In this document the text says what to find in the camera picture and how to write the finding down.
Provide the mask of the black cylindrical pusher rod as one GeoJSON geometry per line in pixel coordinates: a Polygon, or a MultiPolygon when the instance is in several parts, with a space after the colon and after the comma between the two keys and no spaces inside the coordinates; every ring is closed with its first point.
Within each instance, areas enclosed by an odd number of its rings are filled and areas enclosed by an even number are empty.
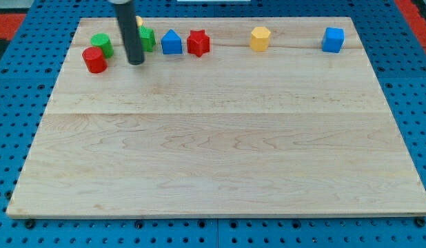
{"type": "Polygon", "coordinates": [[[114,8],[128,63],[140,65],[145,61],[141,36],[136,22],[133,0],[109,0],[114,8]]]}

